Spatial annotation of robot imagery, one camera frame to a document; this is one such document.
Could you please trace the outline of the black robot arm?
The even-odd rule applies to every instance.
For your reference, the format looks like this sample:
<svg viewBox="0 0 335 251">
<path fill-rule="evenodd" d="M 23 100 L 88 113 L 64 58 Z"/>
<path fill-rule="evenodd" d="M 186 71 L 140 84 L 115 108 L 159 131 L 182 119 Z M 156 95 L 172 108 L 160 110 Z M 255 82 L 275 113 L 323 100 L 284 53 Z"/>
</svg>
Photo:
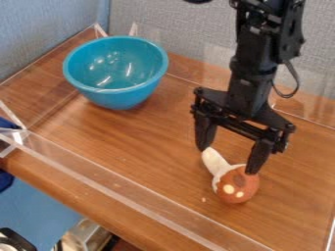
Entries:
<svg viewBox="0 0 335 251">
<path fill-rule="evenodd" d="M 231 80 L 226 91 L 194 90 L 195 142 L 211 146 L 216 128 L 224 127 L 255 141 L 244 172 L 255 175 L 268 157 L 286 150 L 296 126 L 268 104 L 276 91 L 278 67 L 294 66 L 304 38 L 302 15 L 306 0 L 230 0 L 236 10 L 236 50 L 231 59 Z"/>
</svg>

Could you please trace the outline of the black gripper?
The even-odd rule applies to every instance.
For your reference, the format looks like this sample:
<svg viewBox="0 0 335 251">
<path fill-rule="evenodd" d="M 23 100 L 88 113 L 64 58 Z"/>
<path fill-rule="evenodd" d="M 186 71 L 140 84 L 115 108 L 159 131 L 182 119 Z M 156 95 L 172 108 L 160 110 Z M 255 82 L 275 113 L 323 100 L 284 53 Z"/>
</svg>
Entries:
<svg viewBox="0 0 335 251">
<path fill-rule="evenodd" d="M 218 126 L 255 141 L 246 165 L 246 173 L 256 175 L 271 153 L 284 152 L 290 135 L 296 126 L 282 117 L 264 103 L 256 114 L 250 116 L 244 111 L 228 108 L 227 91 L 207 87 L 194 89 L 195 102 L 191 114 L 195 120 L 195 143 L 200 151 L 212 144 Z"/>
</svg>

